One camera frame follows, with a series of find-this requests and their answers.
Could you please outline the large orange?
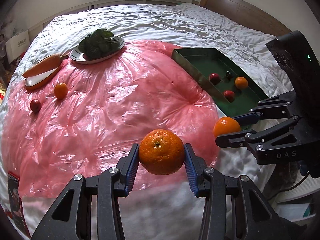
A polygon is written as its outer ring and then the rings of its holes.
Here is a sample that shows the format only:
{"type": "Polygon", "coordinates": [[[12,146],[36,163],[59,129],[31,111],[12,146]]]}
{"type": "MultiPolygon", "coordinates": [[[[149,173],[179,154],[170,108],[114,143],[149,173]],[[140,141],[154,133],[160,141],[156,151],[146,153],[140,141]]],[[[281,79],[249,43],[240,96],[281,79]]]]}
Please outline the large orange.
{"type": "Polygon", "coordinates": [[[155,129],[140,142],[139,161],[151,174],[173,174],[182,167],[184,159],[183,142],[171,131],[155,129]]]}

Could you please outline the dark plum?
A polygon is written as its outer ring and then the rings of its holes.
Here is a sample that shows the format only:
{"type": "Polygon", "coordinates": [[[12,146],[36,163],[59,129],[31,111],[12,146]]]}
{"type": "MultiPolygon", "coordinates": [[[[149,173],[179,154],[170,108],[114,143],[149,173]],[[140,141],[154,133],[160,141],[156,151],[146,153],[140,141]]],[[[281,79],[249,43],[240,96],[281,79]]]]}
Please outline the dark plum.
{"type": "Polygon", "coordinates": [[[227,71],[225,77],[230,80],[233,77],[233,74],[230,71],[227,71]]]}

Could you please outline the green metal tray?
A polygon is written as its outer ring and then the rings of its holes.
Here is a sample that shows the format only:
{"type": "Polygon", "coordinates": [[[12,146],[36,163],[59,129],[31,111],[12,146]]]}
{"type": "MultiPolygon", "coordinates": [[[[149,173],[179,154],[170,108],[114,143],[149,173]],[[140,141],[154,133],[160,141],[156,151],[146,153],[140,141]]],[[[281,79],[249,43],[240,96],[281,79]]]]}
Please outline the green metal tray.
{"type": "Polygon", "coordinates": [[[226,116],[246,114],[250,109],[257,107],[259,101],[268,98],[249,75],[215,48],[174,49],[171,58],[213,98],[217,107],[226,116]],[[227,71],[233,74],[230,80],[225,77],[227,71]],[[219,74],[221,82],[213,85],[209,81],[211,73],[219,74]],[[248,81],[248,87],[244,90],[237,89],[234,84],[239,76],[248,81]],[[235,93],[233,102],[229,102],[223,96],[225,90],[232,90],[235,93]]]}

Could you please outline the pink plastic sheet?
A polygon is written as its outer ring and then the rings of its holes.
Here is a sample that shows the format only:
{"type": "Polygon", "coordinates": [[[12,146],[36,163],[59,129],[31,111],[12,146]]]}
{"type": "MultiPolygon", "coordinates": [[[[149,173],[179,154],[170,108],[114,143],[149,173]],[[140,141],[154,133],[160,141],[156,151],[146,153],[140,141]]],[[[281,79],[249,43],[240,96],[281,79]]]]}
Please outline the pink plastic sheet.
{"type": "Polygon", "coordinates": [[[208,164],[217,160],[215,103],[172,58],[173,44],[128,42],[97,64],[71,60],[43,88],[13,82],[2,105],[2,166],[20,179],[22,197],[56,197],[73,175],[101,174],[154,129],[190,143],[208,164]],[[58,100],[57,84],[68,93],[58,100]],[[33,113],[30,102],[42,108],[33,113]]]}

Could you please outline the small orange back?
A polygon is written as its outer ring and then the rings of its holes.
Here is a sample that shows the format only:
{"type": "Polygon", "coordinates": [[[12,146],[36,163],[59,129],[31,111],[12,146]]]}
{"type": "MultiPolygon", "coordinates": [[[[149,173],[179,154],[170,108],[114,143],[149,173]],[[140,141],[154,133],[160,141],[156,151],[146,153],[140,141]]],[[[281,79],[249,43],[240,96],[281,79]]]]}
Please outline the small orange back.
{"type": "Polygon", "coordinates": [[[54,95],[58,100],[64,99],[67,93],[68,87],[64,82],[57,84],[54,88],[54,95]]]}

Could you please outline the dark red apple back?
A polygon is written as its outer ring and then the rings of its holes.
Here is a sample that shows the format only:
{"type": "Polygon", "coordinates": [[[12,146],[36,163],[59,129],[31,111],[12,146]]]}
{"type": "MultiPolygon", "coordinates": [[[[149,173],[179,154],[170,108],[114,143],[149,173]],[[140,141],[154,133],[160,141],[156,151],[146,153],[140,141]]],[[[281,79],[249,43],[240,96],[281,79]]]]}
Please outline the dark red apple back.
{"type": "Polygon", "coordinates": [[[39,113],[39,111],[41,110],[42,108],[42,104],[41,102],[38,100],[38,99],[33,99],[31,102],[30,102],[30,109],[33,113],[39,113]]]}

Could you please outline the wooden headboard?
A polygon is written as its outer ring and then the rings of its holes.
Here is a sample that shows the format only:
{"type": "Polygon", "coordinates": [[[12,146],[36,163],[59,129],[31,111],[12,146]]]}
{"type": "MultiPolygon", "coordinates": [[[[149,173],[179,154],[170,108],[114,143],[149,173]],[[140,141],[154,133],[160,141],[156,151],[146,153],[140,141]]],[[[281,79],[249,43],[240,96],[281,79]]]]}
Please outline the wooden headboard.
{"type": "Polygon", "coordinates": [[[200,0],[199,6],[265,34],[281,36],[291,32],[276,18],[243,0],[200,0]]]}

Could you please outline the orange rimmed plate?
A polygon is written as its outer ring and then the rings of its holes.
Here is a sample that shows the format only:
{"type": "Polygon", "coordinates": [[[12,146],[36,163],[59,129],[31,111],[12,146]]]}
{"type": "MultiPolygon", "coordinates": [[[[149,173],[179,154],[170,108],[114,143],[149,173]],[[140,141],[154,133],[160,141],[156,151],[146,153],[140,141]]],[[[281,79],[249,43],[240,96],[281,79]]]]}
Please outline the orange rimmed plate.
{"type": "Polygon", "coordinates": [[[58,66],[55,69],[43,72],[41,74],[26,77],[24,80],[24,87],[26,90],[36,90],[43,86],[45,86],[48,82],[50,82],[56,74],[60,71],[62,66],[58,66]]]}

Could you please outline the white oval plate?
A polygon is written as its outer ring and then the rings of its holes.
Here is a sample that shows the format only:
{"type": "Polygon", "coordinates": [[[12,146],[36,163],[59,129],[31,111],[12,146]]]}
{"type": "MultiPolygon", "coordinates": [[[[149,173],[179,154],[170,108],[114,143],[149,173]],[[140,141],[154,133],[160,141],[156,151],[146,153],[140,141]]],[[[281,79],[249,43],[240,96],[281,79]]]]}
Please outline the white oval plate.
{"type": "Polygon", "coordinates": [[[94,64],[116,55],[125,46],[125,41],[119,36],[107,38],[85,37],[72,50],[71,60],[81,64],[94,64]]]}

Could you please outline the large carrot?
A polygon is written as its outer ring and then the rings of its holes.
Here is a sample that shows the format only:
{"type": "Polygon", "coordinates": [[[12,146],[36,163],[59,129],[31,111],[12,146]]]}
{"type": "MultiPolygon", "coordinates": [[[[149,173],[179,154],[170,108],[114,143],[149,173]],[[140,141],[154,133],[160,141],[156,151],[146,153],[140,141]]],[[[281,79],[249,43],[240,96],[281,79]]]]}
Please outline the large carrot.
{"type": "Polygon", "coordinates": [[[47,71],[53,70],[55,68],[58,68],[63,62],[63,60],[67,58],[68,58],[68,55],[62,55],[62,54],[50,55],[45,59],[42,59],[40,62],[35,64],[32,68],[30,68],[26,72],[24,72],[22,76],[27,78],[27,77],[37,76],[47,71]]]}

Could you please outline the green leafy vegetable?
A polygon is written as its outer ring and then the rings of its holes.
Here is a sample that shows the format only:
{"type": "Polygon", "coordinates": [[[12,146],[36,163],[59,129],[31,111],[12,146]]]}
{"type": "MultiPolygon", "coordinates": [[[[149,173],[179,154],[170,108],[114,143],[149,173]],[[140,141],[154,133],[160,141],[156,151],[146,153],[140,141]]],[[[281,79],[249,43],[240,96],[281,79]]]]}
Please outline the green leafy vegetable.
{"type": "Polygon", "coordinates": [[[119,48],[120,42],[107,29],[97,29],[79,43],[80,52],[92,60],[110,55],[119,48]]]}

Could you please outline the white cardboard box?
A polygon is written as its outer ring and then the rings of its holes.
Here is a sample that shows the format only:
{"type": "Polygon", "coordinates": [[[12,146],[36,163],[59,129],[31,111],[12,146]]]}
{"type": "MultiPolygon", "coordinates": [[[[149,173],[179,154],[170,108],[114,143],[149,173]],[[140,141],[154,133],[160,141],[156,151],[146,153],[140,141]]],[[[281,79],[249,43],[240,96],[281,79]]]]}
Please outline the white cardboard box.
{"type": "Polygon", "coordinates": [[[27,30],[9,39],[5,44],[8,63],[12,63],[23,52],[26,52],[29,46],[30,46],[30,40],[29,40],[29,32],[27,30]]]}

